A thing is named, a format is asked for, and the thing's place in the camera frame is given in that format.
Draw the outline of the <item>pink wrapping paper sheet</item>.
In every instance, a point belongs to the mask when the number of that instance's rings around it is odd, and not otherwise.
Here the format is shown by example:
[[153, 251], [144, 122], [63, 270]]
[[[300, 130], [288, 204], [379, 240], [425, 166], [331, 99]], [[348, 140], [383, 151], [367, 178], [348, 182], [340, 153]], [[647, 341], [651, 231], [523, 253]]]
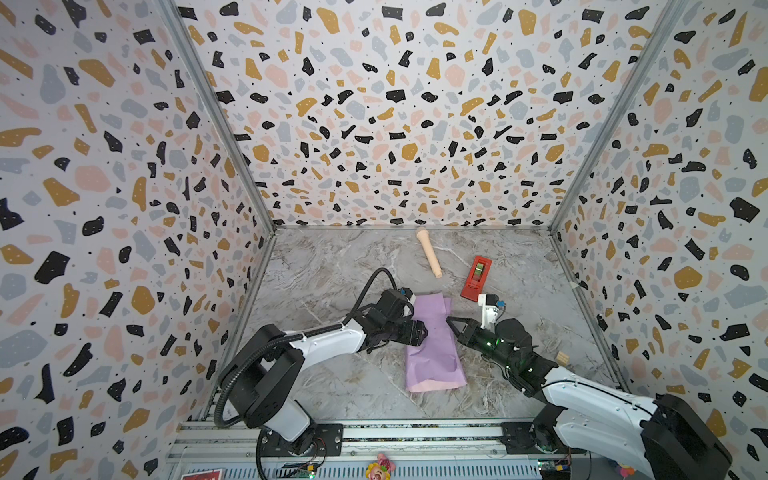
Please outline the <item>pink wrapping paper sheet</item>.
[[414, 319], [424, 323], [427, 336], [420, 346], [406, 348], [406, 389], [424, 393], [465, 386], [455, 335], [447, 323], [452, 299], [441, 293], [417, 295], [414, 308]]

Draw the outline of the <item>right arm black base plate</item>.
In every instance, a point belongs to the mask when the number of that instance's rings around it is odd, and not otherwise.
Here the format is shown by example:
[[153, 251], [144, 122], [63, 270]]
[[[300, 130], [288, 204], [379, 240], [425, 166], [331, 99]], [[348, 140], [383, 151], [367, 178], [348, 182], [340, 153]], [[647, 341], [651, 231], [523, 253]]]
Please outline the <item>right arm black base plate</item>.
[[586, 454], [583, 449], [567, 447], [552, 429], [531, 421], [502, 422], [500, 442], [510, 455], [555, 455]]

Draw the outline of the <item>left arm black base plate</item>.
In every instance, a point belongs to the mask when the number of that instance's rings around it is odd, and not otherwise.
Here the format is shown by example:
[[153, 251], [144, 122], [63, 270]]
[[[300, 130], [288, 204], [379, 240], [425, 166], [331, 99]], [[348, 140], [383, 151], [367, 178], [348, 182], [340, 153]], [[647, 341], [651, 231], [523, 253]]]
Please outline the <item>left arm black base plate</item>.
[[311, 424], [296, 440], [288, 441], [274, 431], [266, 430], [257, 442], [263, 457], [338, 457], [343, 445], [342, 423]]

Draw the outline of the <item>red tape dispenser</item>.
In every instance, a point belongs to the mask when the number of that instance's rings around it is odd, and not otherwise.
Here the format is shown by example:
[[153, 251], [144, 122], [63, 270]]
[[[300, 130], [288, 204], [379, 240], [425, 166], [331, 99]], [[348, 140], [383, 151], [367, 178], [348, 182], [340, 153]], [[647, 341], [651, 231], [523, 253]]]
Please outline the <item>red tape dispenser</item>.
[[461, 291], [461, 297], [476, 302], [483, 293], [492, 261], [482, 256], [476, 256]]

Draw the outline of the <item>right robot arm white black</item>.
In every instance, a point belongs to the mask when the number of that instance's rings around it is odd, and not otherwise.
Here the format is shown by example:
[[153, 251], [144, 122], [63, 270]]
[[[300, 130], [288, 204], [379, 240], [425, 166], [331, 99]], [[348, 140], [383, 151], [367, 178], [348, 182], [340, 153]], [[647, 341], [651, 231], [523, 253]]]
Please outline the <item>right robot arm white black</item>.
[[450, 316], [456, 340], [498, 366], [525, 396], [544, 403], [531, 435], [542, 450], [561, 446], [595, 453], [652, 479], [724, 479], [732, 456], [682, 398], [634, 395], [580, 375], [535, 352], [514, 318], [492, 329]]

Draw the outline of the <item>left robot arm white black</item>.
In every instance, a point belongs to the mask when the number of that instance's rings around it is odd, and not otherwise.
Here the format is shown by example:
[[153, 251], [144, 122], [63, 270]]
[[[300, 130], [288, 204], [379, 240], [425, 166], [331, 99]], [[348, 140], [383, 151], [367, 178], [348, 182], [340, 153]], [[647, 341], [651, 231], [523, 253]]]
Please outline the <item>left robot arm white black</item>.
[[295, 443], [309, 437], [314, 421], [290, 398], [299, 375], [343, 355], [371, 353], [391, 343], [418, 347], [429, 330], [414, 318], [408, 289], [387, 289], [373, 304], [358, 306], [342, 320], [308, 331], [260, 328], [222, 369], [213, 421], [220, 429], [240, 422], [266, 428]]

